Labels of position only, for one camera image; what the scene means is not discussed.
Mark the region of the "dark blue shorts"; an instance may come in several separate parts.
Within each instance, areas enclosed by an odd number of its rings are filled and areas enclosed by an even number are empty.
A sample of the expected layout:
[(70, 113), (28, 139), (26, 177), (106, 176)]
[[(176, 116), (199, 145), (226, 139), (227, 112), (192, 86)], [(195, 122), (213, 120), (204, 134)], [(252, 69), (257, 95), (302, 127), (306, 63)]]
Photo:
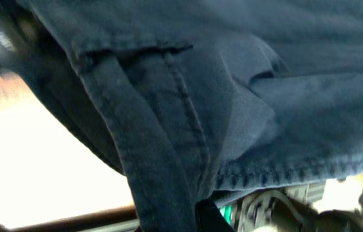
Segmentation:
[(363, 0), (0, 1), (0, 73), (126, 176), (139, 231), (363, 172)]

